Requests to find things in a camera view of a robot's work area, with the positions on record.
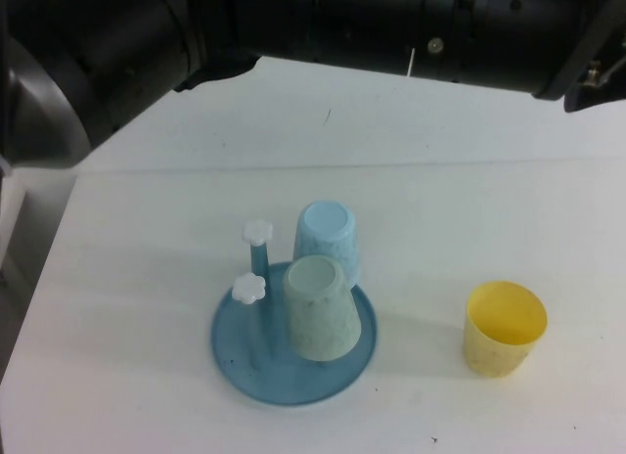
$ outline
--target cup base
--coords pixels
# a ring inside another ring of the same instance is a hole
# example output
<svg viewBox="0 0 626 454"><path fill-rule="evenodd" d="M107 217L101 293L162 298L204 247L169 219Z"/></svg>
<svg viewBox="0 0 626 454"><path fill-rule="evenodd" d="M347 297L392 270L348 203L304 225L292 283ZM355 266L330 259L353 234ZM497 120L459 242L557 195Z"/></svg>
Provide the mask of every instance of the cup base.
<svg viewBox="0 0 626 454"><path fill-rule="evenodd" d="M287 332L287 310L283 277L290 263L270 266L271 295L259 305L264 313L265 344L253 344L249 325L250 309L226 293L211 328L211 348L215 362L226 379L249 397L273 405L304 405L329 398L350 386L367 367L377 340L374 308L356 286L354 303L361 319L361 337L346 355L329 362L304 359L292 349Z"/></svg>

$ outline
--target pale green cup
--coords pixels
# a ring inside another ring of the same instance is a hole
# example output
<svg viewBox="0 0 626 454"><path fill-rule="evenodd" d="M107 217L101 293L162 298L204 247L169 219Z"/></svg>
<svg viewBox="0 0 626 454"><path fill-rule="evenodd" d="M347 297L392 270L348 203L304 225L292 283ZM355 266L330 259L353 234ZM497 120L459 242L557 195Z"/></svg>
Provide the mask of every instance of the pale green cup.
<svg viewBox="0 0 626 454"><path fill-rule="evenodd" d="M339 263L308 255L291 264L283 279L291 346L313 361L348 353L361 337L361 320Z"/></svg>

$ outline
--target cup rim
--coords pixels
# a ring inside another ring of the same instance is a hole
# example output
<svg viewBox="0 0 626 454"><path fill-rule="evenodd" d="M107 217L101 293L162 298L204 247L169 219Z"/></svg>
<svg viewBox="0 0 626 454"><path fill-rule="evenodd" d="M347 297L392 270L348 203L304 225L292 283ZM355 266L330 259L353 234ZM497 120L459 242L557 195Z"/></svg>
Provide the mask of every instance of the cup rim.
<svg viewBox="0 0 626 454"><path fill-rule="evenodd" d="M478 290L480 290L481 288L487 286L487 285L512 285L516 288L519 288L521 290L524 290L525 292L531 294L534 299L539 303L539 305L541 306L541 309L543 311L544 314L544 319L545 319L545 324L543 326L543 329L541 330L541 332L539 333L539 335L531 340L531 341L527 341L525 343L504 343L502 341L498 341L498 340L494 340L491 337L489 337L488 335L486 335L484 332L482 332L482 330L480 330L478 328L478 326L476 325L476 323L474 322L474 320L471 318L470 316L470 304L472 301L472 298L475 297L476 293L478 292ZM548 330L548 311L546 310L546 306L543 303L543 301L536 295L534 294L532 291L530 291L528 288L526 288L525 286L522 286L518 283L514 283L513 281L507 281L507 280L499 280L499 281L488 281L485 283L482 283L478 286L476 286L471 293L469 294L468 300L466 301L466 320L467 322L471 323L471 325L473 326L473 328L479 332L481 335L483 335L486 339L488 339L489 341L497 344L497 345L501 345L503 347L522 347L522 346L529 346L532 344L535 344L537 341L539 341L545 334L546 331Z"/></svg>

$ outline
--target light blue cup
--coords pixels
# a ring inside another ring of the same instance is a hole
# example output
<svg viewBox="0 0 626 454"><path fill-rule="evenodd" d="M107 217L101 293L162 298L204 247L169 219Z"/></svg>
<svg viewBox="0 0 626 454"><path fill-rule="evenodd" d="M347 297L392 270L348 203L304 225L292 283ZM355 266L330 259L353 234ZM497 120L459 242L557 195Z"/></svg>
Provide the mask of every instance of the light blue cup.
<svg viewBox="0 0 626 454"><path fill-rule="evenodd" d="M350 289L361 279L361 257L354 213L338 202L316 202L300 214L293 260L308 255L334 258Z"/></svg>

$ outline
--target plastic cup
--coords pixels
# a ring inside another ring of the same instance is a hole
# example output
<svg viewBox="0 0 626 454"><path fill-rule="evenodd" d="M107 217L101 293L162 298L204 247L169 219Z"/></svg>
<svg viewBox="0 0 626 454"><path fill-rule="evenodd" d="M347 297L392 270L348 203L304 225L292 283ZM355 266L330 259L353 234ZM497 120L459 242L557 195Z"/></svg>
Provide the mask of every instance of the plastic cup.
<svg viewBox="0 0 626 454"><path fill-rule="evenodd" d="M350 289L361 278L361 258L354 213L337 202L307 206L297 221L293 260L307 255L334 258L343 268Z"/></svg>
<svg viewBox="0 0 626 454"><path fill-rule="evenodd" d="M361 337L361 320L339 263L309 255L283 279L291 347L312 361L333 361Z"/></svg>
<svg viewBox="0 0 626 454"><path fill-rule="evenodd" d="M548 326L539 298L509 282L486 283L468 299L464 355L483 376L502 378L528 356Z"/></svg>

